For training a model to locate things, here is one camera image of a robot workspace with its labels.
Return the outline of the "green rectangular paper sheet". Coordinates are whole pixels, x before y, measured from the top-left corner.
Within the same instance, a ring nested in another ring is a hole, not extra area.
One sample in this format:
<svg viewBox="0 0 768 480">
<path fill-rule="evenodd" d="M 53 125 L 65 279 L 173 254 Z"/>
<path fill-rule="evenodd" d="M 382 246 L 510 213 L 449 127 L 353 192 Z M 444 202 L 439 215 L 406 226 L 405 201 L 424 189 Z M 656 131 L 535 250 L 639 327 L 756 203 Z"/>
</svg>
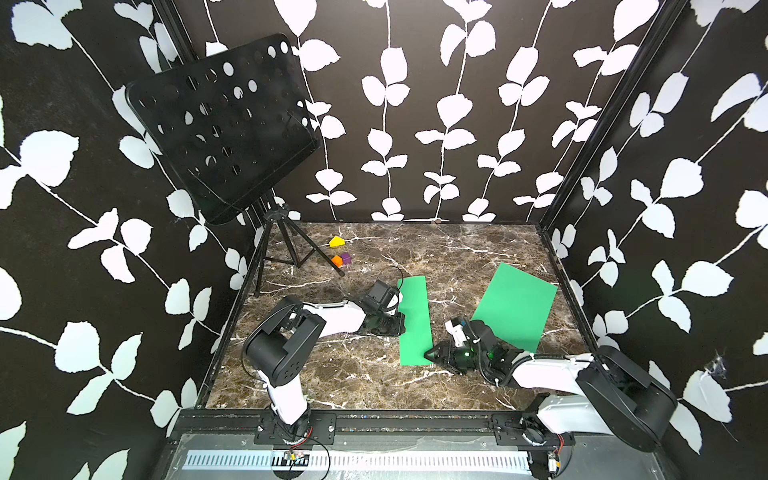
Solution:
<svg viewBox="0 0 768 480">
<path fill-rule="evenodd" d="M 426 278 L 407 277 L 399 288 L 402 299 L 398 311 L 405 316 L 405 331 L 399 337 L 400 365 L 429 365 L 424 354 L 433 348 L 433 338 Z"/>
</svg>

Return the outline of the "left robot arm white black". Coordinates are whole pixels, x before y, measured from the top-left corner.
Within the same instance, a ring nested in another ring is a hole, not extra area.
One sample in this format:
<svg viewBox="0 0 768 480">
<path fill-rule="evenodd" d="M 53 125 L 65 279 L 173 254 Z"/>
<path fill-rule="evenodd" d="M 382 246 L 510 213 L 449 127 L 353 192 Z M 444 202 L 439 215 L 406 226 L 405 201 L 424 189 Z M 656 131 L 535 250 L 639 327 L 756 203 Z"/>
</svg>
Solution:
<svg viewBox="0 0 768 480">
<path fill-rule="evenodd" d="M 289 442 L 298 442 L 309 430 L 310 407 L 300 373 L 318 341 L 337 334 L 398 337 L 405 331 L 401 300 L 396 289 L 325 304 L 286 296 L 247 337 L 241 358 L 266 384 L 270 408 Z"/>
</svg>

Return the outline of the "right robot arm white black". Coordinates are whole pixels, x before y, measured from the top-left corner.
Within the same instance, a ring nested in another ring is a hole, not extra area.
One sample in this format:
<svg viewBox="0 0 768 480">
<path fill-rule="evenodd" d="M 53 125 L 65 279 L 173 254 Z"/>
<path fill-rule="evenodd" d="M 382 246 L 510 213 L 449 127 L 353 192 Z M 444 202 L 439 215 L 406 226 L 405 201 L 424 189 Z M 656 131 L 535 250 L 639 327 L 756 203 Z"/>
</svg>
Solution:
<svg viewBox="0 0 768 480">
<path fill-rule="evenodd" d="M 618 349 L 578 355 L 536 354 L 498 338 L 481 320 L 447 322 L 451 337 L 424 354 L 452 374 L 480 374 L 495 387 L 539 393 L 517 422 L 535 446 L 571 433 L 612 435 L 652 452 L 662 443 L 678 406 L 659 380 Z"/>
</svg>

